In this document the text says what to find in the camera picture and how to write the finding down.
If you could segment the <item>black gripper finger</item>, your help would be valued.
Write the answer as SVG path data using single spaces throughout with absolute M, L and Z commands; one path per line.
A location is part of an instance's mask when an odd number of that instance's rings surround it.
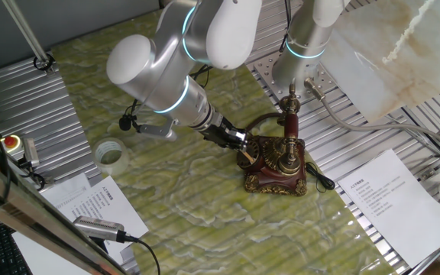
M 232 128 L 229 130 L 229 134 L 237 141 L 244 142 L 247 134 L 243 129 Z
M 248 142 L 246 140 L 229 140 L 226 147 L 236 151 L 246 151 Z

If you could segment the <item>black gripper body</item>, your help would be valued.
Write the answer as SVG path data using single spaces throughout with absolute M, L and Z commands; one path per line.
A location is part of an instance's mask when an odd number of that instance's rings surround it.
M 222 148 L 239 148 L 237 133 L 238 129 L 227 118 L 223 118 L 219 126 L 210 125 L 204 131 L 200 131 L 205 140 Z

